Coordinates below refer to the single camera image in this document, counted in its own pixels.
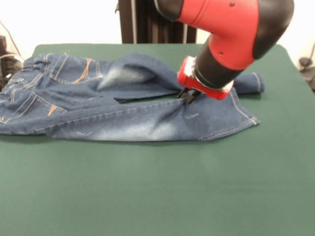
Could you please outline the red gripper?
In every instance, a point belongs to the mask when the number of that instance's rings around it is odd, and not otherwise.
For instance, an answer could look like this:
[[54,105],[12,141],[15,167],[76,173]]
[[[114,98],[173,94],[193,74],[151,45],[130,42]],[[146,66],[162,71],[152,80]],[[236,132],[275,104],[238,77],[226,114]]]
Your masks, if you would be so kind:
[[187,56],[181,64],[177,74],[177,82],[184,88],[177,95],[177,99],[186,98],[186,104],[190,104],[201,94],[216,100],[225,99],[231,92],[234,81],[232,80],[221,89],[212,89],[203,85],[194,72],[195,58]]

